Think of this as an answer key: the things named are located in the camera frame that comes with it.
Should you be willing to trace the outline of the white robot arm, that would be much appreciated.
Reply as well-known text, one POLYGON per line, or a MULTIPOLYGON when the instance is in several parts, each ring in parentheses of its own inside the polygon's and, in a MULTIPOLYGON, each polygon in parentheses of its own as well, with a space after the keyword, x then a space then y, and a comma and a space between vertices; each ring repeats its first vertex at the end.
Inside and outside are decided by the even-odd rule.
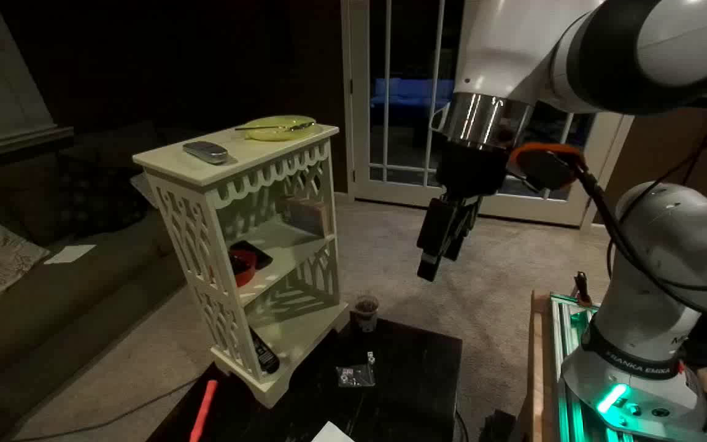
POLYGON ((680 345, 707 313, 707 197, 646 182, 615 203, 571 145, 531 141, 538 102, 646 114, 707 92, 707 0, 464 0, 462 60, 441 123, 446 151, 417 247, 429 280, 456 258, 479 203, 507 171, 582 183, 615 245, 601 305, 560 366, 607 432, 707 442, 707 397, 680 345))

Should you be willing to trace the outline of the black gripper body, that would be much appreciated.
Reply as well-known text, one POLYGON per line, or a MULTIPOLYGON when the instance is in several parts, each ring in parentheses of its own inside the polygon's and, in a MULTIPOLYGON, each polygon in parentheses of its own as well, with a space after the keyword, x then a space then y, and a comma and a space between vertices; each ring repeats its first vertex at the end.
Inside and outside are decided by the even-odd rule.
POLYGON ((473 150, 448 141, 437 167, 437 182, 451 199, 485 197, 501 188, 507 155, 498 146, 473 150))

